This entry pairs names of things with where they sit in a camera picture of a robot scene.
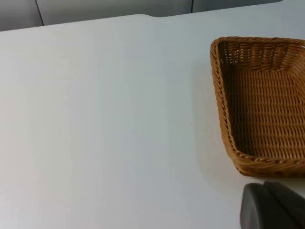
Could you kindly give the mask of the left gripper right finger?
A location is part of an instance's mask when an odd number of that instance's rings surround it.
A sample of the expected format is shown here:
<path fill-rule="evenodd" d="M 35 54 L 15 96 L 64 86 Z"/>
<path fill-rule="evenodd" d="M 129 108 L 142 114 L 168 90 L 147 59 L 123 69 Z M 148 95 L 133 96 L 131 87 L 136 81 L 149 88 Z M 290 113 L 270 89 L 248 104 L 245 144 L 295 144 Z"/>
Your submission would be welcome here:
<path fill-rule="evenodd" d="M 292 222 L 299 229 L 304 229 L 305 198 L 279 182 L 265 181 L 264 186 L 271 192 Z"/>

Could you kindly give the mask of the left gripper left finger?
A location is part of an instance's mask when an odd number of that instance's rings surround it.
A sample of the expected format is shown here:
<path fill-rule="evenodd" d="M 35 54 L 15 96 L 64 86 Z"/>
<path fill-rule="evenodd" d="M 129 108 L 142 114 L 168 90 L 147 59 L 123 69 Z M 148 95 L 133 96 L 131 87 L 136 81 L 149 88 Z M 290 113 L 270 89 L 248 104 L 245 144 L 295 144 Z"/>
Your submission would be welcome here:
<path fill-rule="evenodd" d="M 242 229 L 295 229 L 296 224 L 267 188 L 245 185 L 240 210 Z"/>

